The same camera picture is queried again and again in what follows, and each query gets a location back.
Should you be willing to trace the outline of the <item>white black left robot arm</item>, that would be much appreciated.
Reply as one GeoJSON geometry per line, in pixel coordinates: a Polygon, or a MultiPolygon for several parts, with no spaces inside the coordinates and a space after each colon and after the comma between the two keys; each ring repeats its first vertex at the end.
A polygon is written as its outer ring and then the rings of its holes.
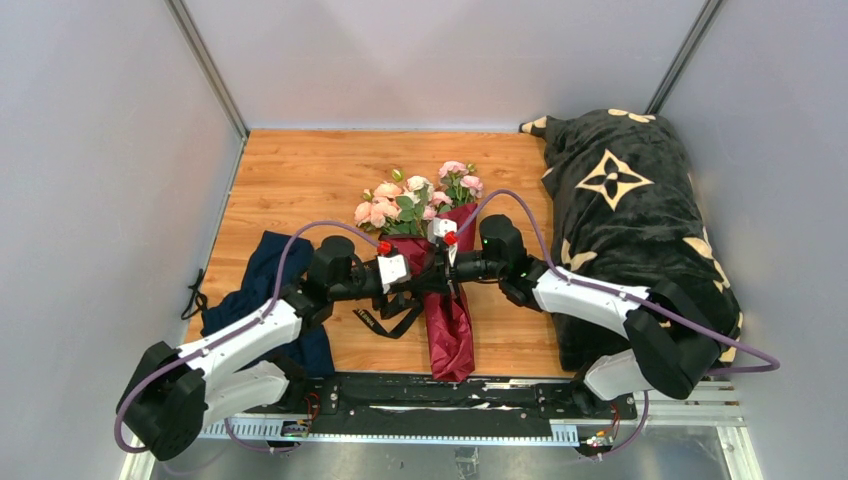
{"type": "Polygon", "coordinates": [[[408,292],[408,260],[386,241],[375,247],[373,260],[358,262],[349,239],[330,236],[299,276],[276,276],[270,295],[235,322],[187,344],[149,346],[116,405],[117,446],[166,461],[205,427],[247,409],[273,404],[283,413],[298,411],[306,386],[263,356],[320,327],[339,301],[408,292]]]}

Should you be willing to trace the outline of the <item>black floral plush blanket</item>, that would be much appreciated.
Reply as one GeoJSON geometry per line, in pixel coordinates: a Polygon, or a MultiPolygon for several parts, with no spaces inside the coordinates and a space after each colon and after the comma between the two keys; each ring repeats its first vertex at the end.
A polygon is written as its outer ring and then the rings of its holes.
{"type": "Polygon", "coordinates": [[[544,141],[553,262],[625,286],[678,285],[713,330],[734,340],[744,320],[709,243],[690,162],[671,123],[607,108],[543,116],[519,131],[544,141]]]}

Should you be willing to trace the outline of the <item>dark red wrapping paper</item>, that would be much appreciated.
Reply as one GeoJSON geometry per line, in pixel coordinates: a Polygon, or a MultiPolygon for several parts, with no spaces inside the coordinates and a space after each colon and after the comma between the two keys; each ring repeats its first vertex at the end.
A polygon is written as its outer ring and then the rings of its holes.
{"type": "MultiPolygon", "coordinates": [[[[412,273],[426,263],[431,244],[424,237],[382,234],[407,259],[412,273]]],[[[471,315],[465,293],[427,293],[422,297],[432,376],[438,381],[462,382],[475,370],[471,315]]]]}

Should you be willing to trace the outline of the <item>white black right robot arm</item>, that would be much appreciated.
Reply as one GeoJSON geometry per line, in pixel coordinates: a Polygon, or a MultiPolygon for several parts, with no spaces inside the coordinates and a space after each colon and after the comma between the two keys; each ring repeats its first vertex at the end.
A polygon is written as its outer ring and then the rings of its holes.
{"type": "Polygon", "coordinates": [[[518,229],[504,215],[479,225],[482,247],[461,252],[458,226],[436,218],[427,237],[436,247],[434,277],[446,291],[472,281],[492,280],[513,304],[586,321],[624,339],[627,349],[603,355],[582,370],[571,403],[596,417],[611,400],[656,390],[684,400],[722,353],[711,323],[674,283],[652,288],[592,280],[528,254],[518,229]]]}

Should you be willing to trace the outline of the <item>pink fake flower bouquet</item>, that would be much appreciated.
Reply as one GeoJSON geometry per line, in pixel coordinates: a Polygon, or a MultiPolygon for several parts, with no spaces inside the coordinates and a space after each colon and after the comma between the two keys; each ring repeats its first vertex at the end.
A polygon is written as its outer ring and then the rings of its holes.
{"type": "Polygon", "coordinates": [[[437,216],[472,206],[483,194],[484,182],[471,163],[445,162],[436,182],[394,169],[389,180],[363,191],[353,220],[366,232],[422,236],[437,216]]]}

